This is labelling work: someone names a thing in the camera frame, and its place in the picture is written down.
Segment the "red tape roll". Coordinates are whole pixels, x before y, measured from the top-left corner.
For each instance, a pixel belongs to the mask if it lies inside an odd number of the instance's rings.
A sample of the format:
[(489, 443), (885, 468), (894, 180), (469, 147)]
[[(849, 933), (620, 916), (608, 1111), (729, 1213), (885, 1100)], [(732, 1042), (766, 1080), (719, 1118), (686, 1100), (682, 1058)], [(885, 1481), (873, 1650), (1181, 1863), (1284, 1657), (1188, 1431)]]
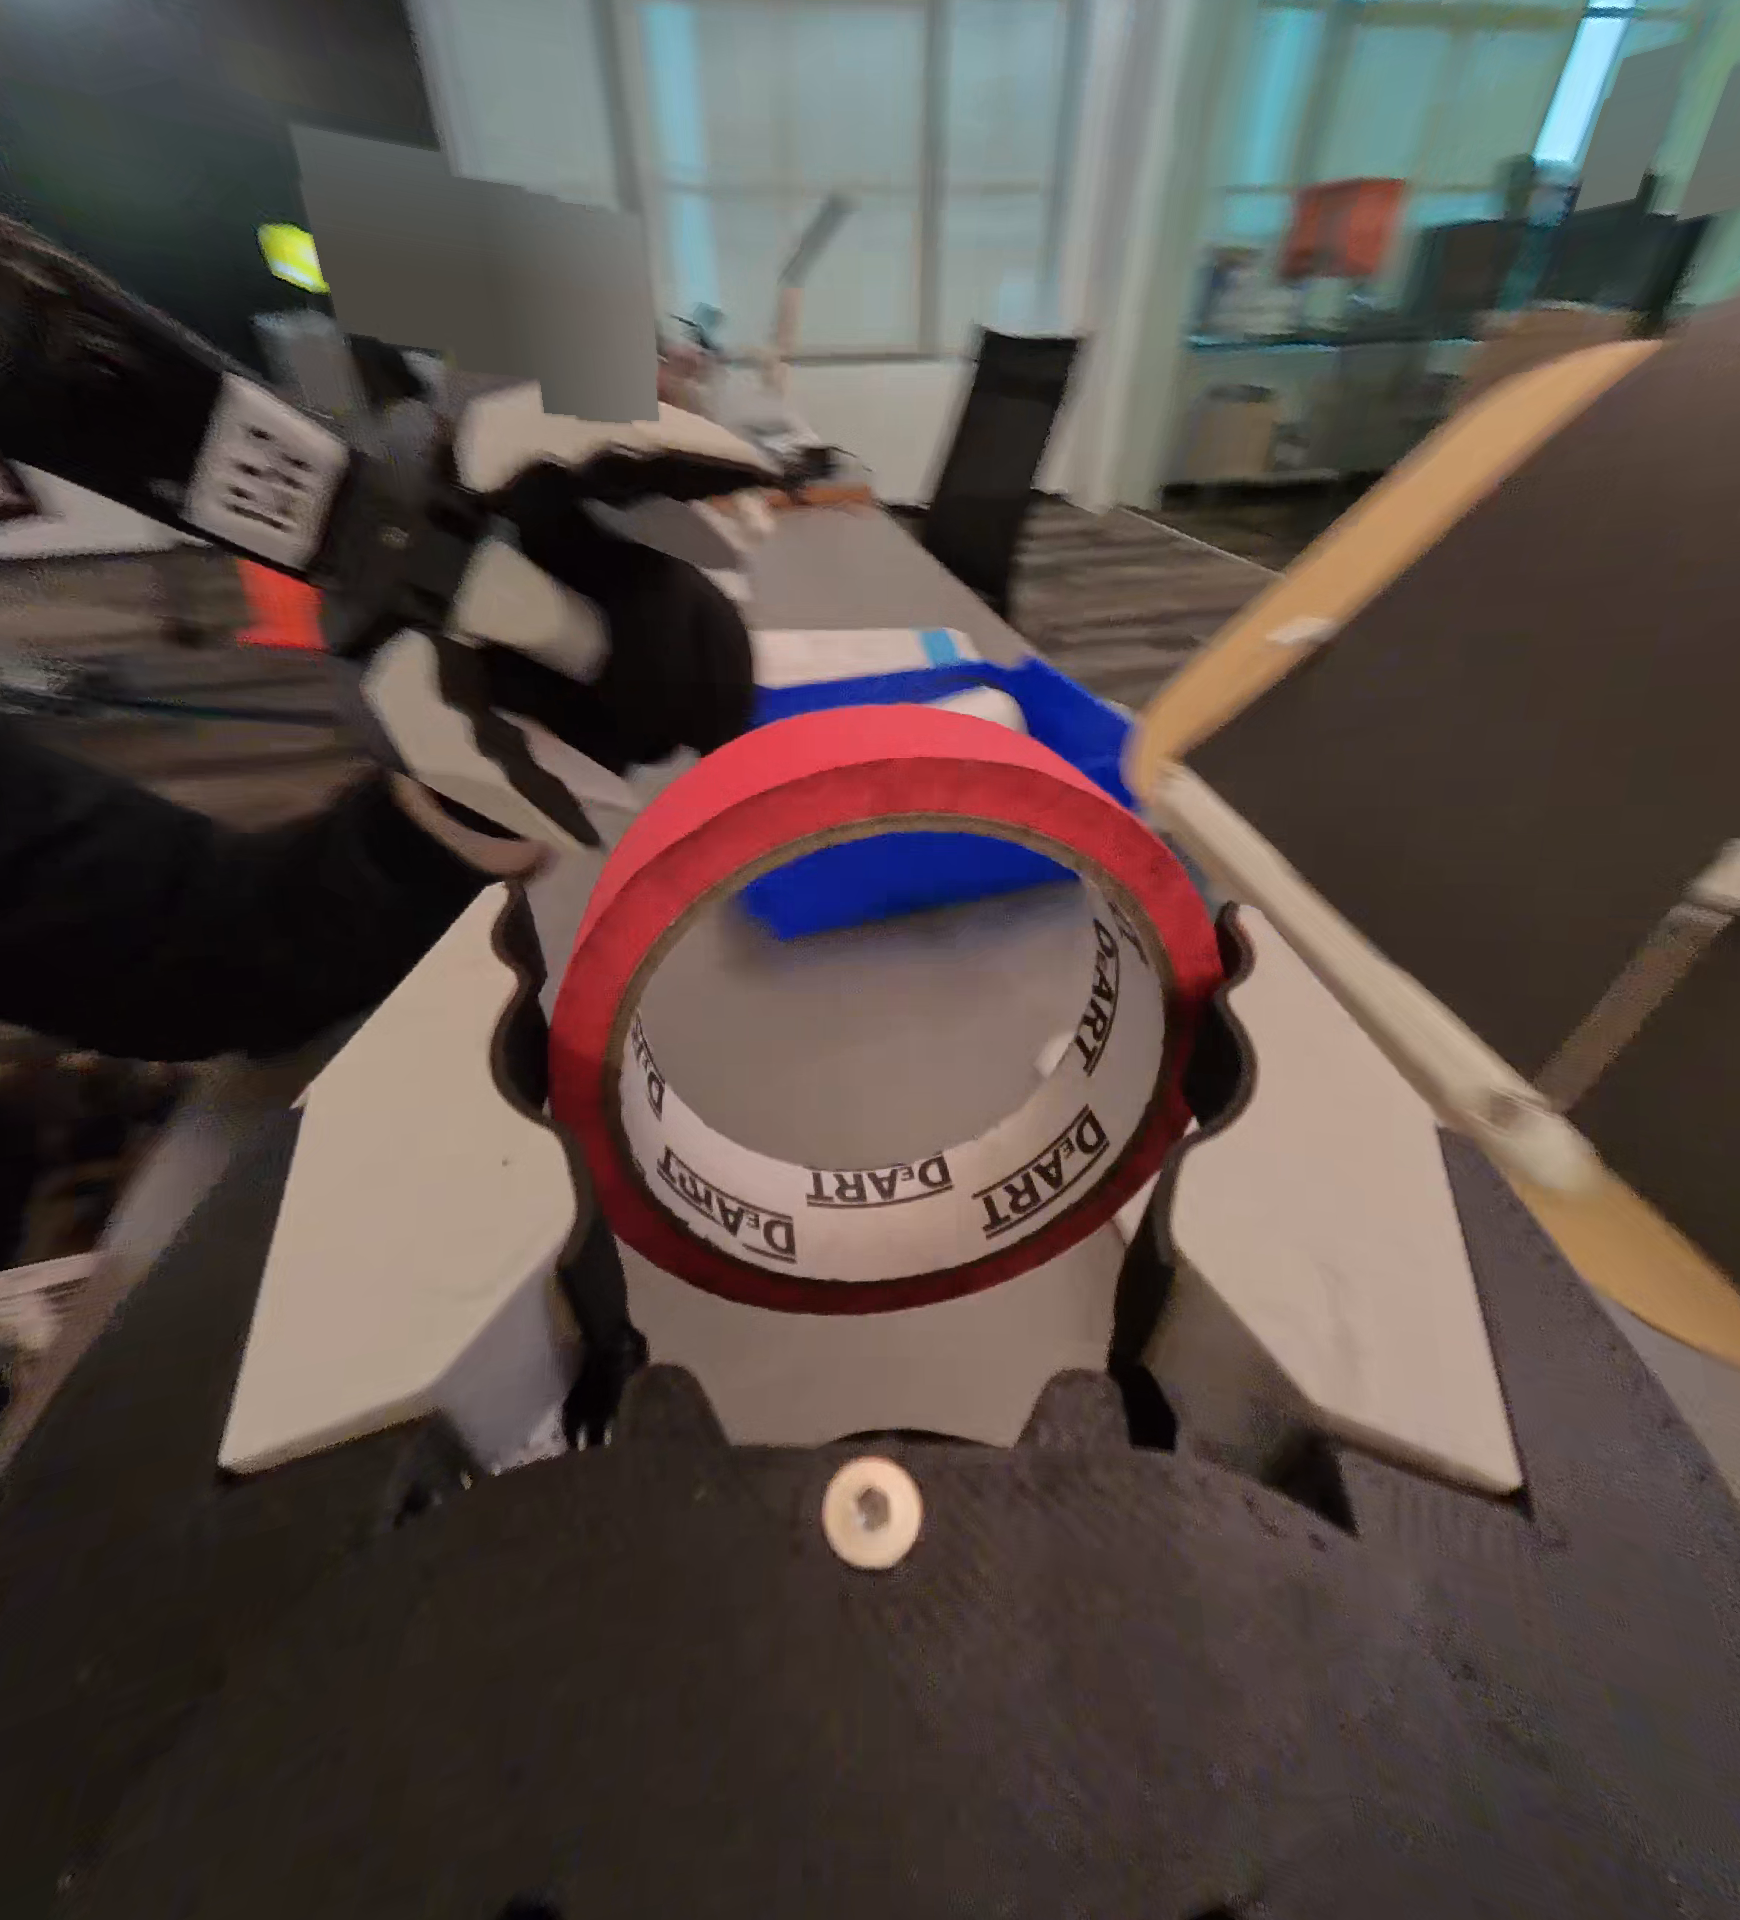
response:
[[(900, 1161), (719, 1140), (645, 1042), (645, 983), (717, 900), (885, 833), (979, 833), (1061, 862), (1093, 963), (1061, 1062), (964, 1143)], [(1194, 1131), (1220, 926), (1127, 807), (1032, 733), (945, 708), (836, 708), (700, 756), (603, 862), (551, 1007), (551, 1115), (611, 1234), (766, 1311), (903, 1311), (1008, 1283), (1106, 1228)]]

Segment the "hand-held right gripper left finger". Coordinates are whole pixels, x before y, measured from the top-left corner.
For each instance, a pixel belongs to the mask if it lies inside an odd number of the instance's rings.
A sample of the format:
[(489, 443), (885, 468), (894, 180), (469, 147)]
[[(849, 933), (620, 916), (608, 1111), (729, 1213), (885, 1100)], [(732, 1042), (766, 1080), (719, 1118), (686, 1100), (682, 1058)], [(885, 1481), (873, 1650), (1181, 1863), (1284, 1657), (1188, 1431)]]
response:
[(645, 1338), (544, 1111), (543, 987), (530, 909), (495, 886), (301, 1093), (224, 1473), (408, 1421), (479, 1473), (608, 1442)]

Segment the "orange traffic cone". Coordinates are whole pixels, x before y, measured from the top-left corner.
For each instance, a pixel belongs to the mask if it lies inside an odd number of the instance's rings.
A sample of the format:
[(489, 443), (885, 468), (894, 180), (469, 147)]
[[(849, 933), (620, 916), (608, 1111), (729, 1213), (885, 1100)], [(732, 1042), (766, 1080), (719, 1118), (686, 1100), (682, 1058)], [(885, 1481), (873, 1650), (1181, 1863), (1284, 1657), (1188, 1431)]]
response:
[(309, 582), (252, 561), (235, 561), (235, 580), (251, 611), (247, 633), (235, 634), (240, 643), (272, 655), (324, 655), (321, 594)]

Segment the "black office chair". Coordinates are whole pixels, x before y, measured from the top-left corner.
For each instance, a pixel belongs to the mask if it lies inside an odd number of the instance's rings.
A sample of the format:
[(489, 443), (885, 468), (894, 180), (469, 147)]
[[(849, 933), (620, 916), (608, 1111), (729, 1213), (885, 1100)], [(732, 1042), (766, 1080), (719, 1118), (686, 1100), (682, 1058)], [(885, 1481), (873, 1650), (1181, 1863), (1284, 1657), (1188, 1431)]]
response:
[(1038, 468), (1088, 341), (979, 330), (964, 411), (936, 489), (923, 508), (923, 548), (1003, 620)]

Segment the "person's left forearm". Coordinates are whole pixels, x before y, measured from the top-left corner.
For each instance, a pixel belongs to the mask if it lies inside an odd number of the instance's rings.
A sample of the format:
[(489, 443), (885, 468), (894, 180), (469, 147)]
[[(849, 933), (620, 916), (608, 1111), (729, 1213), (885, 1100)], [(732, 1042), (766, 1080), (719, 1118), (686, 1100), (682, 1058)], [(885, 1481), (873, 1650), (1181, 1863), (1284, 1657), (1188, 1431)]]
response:
[(224, 829), (0, 717), (0, 1023), (144, 1062), (276, 1058), (367, 1018), (543, 862), (402, 774)]

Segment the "blue white pamphlet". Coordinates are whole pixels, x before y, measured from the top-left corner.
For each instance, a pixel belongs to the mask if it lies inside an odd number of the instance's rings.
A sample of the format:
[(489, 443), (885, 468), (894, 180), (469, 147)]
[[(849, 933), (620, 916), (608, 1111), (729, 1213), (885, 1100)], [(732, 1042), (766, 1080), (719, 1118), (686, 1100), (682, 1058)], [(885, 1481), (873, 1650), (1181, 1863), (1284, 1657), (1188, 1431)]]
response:
[(747, 642), (763, 691), (981, 668), (972, 642), (948, 628), (757, 628)]

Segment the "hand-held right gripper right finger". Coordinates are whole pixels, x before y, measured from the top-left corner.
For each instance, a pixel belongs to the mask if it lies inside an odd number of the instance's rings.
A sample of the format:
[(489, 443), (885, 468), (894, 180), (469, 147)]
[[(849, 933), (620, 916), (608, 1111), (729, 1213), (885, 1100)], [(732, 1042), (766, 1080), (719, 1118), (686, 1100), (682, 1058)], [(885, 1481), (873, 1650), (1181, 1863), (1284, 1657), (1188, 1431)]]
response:
[(1239, 1080), (1205, 1098), (1127, 1234), (1115, 1356), (1231, 1473), (1279, 1478), (1311, 1443), (1351, 1443), (1521, 1495), (1428, 1100), (1261, 909), (1224, 909), (1220, 936)]

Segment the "white paper roll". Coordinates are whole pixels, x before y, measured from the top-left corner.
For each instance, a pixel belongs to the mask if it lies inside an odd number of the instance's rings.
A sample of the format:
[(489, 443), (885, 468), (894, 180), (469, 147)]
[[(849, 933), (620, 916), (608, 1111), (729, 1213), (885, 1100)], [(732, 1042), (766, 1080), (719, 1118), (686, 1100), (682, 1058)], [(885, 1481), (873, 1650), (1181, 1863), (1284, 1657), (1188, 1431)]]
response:
[(961, 691), (940, 691), (931, 702), (836, 702), (829, 708), (829, 717), (844, 710), (948, 710), (948, 717), (971, 717), (971, 721), (988, 721), (1008, 733), (1032, 733), (1027, 708), (1008, 691), (1008, 687), (961, 687)]

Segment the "person's left hand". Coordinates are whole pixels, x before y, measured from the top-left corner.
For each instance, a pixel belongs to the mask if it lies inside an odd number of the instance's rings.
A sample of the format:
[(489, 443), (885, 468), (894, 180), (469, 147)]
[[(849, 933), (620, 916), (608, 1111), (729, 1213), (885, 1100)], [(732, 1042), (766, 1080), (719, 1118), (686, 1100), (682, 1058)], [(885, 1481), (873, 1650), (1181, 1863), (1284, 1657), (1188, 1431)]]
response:
[(576, 480), (530, 468), (495, 494), (495, 515), (568, 601), (551, 661), (489, 651), (497, 710), (616, 776), (717, 755), (753, 727), (753, 634), (711, 580), (738, 551), (686, 500), (579, 500)]

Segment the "white frame bar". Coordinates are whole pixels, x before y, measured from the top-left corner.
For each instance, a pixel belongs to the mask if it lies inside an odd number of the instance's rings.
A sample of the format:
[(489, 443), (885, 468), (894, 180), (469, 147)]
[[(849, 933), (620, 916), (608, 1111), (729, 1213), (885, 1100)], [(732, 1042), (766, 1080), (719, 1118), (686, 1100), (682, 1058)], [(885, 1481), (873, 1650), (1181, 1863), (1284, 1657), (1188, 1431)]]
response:
[(1455, 1134), (1543, 1189), (1580, 1194), (1603, 1181), (1596, 1143), (1420, 981), (1347, 923), (1208, 783), (1168, 769), (1150, 814), (1205, 878), (1284, 936)]

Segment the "blue plastic bin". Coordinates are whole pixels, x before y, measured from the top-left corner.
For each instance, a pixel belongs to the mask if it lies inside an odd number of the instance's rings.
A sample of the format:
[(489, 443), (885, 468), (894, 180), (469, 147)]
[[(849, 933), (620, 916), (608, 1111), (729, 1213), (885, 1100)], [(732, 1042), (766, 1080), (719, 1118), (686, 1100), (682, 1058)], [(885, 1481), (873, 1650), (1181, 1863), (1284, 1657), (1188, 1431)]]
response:
[[(961, 687), (1008, 687), (1027, 708), (1035, 742), (1135, 810), (1126, 784), (1127, 710), (1099, 702), (1043, 661), (763, 691), (757, 727), (829, 710), (836, 702), (931, 702)], [(1074, 869), (1043, 854), (1008, 849), (981, 833), (879, 833), (794, 856), (753, 878), (745, 909), (778, 942), (804, 942), (1038, 886), (1074, 886)]]

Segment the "dark divider panel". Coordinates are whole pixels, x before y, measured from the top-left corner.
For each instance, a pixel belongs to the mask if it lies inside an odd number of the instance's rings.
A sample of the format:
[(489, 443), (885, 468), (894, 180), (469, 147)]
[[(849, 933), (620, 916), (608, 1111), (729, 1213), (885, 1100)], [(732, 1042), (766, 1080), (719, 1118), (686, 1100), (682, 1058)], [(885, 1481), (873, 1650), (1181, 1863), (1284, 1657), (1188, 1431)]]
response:
[[(1537, 1080), (1740, 837), (1740, 298), (1442, 423), (1145, 710), (1396, 969)], [(1740, 1364), (1740, 926), (1521, 1175), (1575, 1270)]]

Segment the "black wall screen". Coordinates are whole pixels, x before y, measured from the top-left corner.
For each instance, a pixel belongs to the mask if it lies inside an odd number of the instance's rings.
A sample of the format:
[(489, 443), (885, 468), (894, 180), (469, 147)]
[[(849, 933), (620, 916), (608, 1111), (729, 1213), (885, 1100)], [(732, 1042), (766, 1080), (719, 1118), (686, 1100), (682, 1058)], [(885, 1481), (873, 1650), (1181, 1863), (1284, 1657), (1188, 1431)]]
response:
[(0, 214), (261, 369), (294, 127), (439, 153), (402, 0), (0, 0)]

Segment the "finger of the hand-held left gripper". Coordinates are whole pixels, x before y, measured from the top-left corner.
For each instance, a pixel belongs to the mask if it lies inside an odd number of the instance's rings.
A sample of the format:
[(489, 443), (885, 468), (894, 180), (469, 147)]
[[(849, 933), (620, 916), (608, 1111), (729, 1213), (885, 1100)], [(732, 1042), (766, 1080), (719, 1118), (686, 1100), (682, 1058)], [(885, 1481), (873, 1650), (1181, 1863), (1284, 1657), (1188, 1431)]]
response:
[(515, 542), (426, 542), (388, 588), (357, 600), (357, 695), (377, 755), (449, 833), (504, 856), (597, 854), (603, 833), (568, 784), (579, 747), (538, 755), (524, 691), (593, 687), (611, 663), (603, 607)]
[(469, 494), (553, 480), (576, 500), (729, 500), (783, 483), (783, 460), (745, 434), (658, 402), (652, 418), (544, 413), (538, 397), (475, 397), (450, 437)]

